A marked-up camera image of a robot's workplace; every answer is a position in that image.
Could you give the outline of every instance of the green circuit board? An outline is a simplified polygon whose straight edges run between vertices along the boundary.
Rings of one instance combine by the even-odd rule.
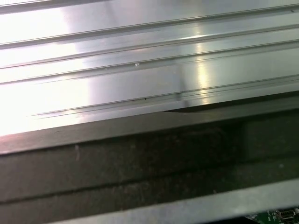
[[[267,211],[247,218],[260,224],[299,224],[299,216],[283,221],[276,211]]]

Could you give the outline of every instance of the brushed aluminum surface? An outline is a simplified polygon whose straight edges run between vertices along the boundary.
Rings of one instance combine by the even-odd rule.
[[[0,135],[296,91],[298,8],[1,2]]]

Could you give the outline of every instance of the metal edge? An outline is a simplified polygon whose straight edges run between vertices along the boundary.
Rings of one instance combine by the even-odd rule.
[[[273,99],[216,108],[197,113],[156,112],[0,137],[0,154],[103,140],[126,135],[207,124],[299,108],[299,97]]]
[[[53,224],[194,224],[295,206],[299,179]]]

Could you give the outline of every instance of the metal rail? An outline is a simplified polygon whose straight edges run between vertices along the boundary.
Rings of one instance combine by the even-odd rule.
[[[0,135],[296,91],[298,7],[5,1]]]

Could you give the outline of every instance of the electronic component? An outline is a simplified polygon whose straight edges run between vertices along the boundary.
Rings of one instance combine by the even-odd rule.
[[[260,224],[299,224],[299,207],[267,211],[246,218]]]

